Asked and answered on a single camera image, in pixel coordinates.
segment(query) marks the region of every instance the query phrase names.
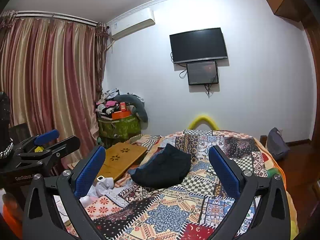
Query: black tv screen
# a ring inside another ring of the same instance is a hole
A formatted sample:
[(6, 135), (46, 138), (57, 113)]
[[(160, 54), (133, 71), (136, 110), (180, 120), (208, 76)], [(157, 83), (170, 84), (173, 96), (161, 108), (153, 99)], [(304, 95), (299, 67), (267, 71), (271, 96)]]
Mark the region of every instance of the black tv screen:
[(173, 63), (228, 58), (220, 28), (170, 35)]
[(218, 83), (218, 70), (214, 61), (199, 61), (187, 64), (189, 85)]

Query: bedspread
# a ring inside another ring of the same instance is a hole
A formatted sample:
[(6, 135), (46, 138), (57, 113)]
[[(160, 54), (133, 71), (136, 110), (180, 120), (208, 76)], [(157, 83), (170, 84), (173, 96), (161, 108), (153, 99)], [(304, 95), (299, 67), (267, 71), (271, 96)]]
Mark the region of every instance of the bedspread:
[[(213, 145), (218, 145), (242, 170), (251, 170), (261, 177), (279, 173), (285, 183), (285, 176), (271, 155), (249, 135), (223, 130), (184, 130), (161, 138), (142, 163), (167, 143), (191, 154), (190, 172), (181, 184), (159, 190), (137, 185), (126, 173), (114, 189), (86, 208), (107, 239), (207, 239), (235, 201), (226, 194), (208, 160)], [(252, 202), (238, 235), (246, 232), (259, 199), (256, 197)], [(296, 224), (289, 195), (288, 200), (291, 220)], [(72, 225), (67, 229), (76, 235)]]

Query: red box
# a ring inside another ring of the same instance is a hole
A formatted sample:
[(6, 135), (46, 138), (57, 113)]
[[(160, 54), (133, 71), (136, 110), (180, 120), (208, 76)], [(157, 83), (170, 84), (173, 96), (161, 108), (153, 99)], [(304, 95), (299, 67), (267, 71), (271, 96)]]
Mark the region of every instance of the red box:
[(122, 112), (127, 111), (127, 107), (125, 106), (125, 102), (121, 102), (121, 103), (120, 103), (120, 110), (121, 110)]

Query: orange object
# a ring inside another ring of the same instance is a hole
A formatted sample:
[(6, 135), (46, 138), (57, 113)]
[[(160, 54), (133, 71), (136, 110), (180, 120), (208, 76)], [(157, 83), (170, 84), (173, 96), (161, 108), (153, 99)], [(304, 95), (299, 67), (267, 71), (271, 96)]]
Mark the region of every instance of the orange object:
[(120, 103), (120, 110), (123, 111), (123, 112), (127, 111), (127, 107), (125, 106), (125, 102), (121, 102)]
[(8, 224), (12, 232), (22, 239), (22, 223), (15, 219), (9, 212), (6, 205), (3, 205), (3, 219)]
[(112, 113), (112, 119), (121, 119), (121, 118), (125, 118), (127, 116), (129, 116), (131, 114), (130, 111), (118, 111), (118, 112), (114, 112)]

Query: wooden cabinet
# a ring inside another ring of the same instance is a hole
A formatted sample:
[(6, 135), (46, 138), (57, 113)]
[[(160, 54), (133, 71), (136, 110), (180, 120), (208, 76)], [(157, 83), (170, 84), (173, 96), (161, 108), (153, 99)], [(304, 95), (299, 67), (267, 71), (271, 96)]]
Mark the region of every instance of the wooden cabinet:
[(275, 15), (296, 22), (300, 22), (310, 11), (304, 0), (267, 0), (267, 2)]

